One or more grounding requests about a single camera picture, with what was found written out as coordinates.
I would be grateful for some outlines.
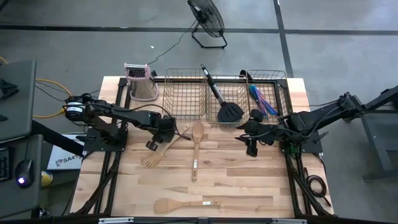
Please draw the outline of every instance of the yellow cable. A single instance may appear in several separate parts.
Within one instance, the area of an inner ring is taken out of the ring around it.
[[[4,63],[8,64],[8,62],[6,61],[6,59],[4,59],[2,56],[0,56],[0,59],[1,59]],[[40,82],[53,83],[53,84],[55,84],[55,85],[57,85],[57,86],[63,88],[70,96],[72,96],[72,93],[71,93],[65,86],[63,86],[63,85],[61,85],[61,84],[59,84],[59,83],[57,83],[57,82],[55,82],[55,81],[46,80],[46,79],[43,79],[43,78],[36,78],[35,80],[36,80],[36,81],[40,81]],[[33,115],[33,117],[34,117],[34,118],[52,118],[52,117],[58,116],[58,115],[60,115],[60,114],[63,114],[64,112],[65,112],[65,110],[62,108],[60,111],[58,111],[58,112],[55,113],[55,114],[50,114],[50,115],[47,115],[47,116]]]

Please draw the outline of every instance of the wooden table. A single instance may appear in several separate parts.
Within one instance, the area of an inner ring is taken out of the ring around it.
[[[114,103],[120,77],[104,77],[99,99]],[[309,111],[304,81],[290,78],[290,99],[294,112]],[[162,85],[156,104],[162,105]],[[130,107],[143,105],[132,101]],[[158,111],[154,106],[146,110]],[[187,121],[178,120],[178,126]],[[180,138],[166,152],[160,164],[153,168],[141,165],[141,159],[152,151],[145,147],[151,134],[129,126],[126,151],[122,154],[113,202],[113,216],[168,217],[294,217],[284,156],[279,145],[260,146],[256,158],[246,155],[246,146],[234,137],[243,132],[236,129],[211,128],[205,125],[200,143],[198,180],[191,181],[194,142]],[[190,128],[186,133],[192,136]],[[94,152],[83,161],[73,198],[71,212],[77,211],[97,187],[104,153]],[[303,155],[303,164],[310,175],[319,175],[325,182],[320,161],[311,154]],[[297,191],[303,209],[301,190]],[[108,188],[104,191],[106,205]],[[180,201],[219,199],[222,206],[180,208],[166,214],[154,213],[154,202],[167,197]],[[323,199],[318,199],[330,213]]]

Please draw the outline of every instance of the computer mouse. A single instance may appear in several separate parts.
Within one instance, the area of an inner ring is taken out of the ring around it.
[[[15,180],[18,187],[24,189],[30,187],[34,180],[34,167],[32,159],[24,159],[20,161],[15,168]]]

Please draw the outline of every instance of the electric fan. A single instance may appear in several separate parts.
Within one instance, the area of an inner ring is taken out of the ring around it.
[[[224,22],[220,15],[217,7],[211,0],[188,0],[188,4],[193,12],[193,15],[197,19],[197,24],[192,31],[192,38],[200,44],[200,47],[206,49],[221,48],[224,49],[227,46],[227,42],[224,37]],[[198,26],[201,25],[202,28],[212,37],[219,38],[222,37],[225,45],[222,46],[212,46],[207,47],[200,43],[200,41],[195,37],[194,33],[198,30]]]

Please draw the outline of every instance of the white label sticker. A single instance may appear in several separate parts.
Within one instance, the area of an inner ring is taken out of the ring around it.
[[[70,103],[68,103],[68,105],[81,105],[81,103],[70,102]],[[68,107],[67,111],[83,112],[83,108],[81,108],[81,107]]]

